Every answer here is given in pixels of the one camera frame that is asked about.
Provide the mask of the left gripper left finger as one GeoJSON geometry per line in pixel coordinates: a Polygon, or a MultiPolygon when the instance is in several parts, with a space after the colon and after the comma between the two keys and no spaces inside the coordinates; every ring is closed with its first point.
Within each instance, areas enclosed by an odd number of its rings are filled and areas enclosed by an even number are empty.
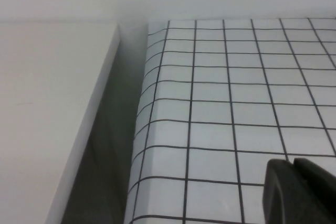
{"type": "Polygon", "coordinates": [[[313,201],[294,166],[281,159],[267,164],[263,210],[265,223],[315,223],[313,201]]]}

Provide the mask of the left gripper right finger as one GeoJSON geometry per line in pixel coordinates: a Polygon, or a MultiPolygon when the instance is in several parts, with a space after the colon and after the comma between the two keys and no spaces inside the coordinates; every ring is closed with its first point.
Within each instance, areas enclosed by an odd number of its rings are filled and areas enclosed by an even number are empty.
{"type": "Polygon", "coordinates": [[[316,209],[335,223],[335,176],[306,158],[295,158],[293,165],[313,194],[316,209]]]}

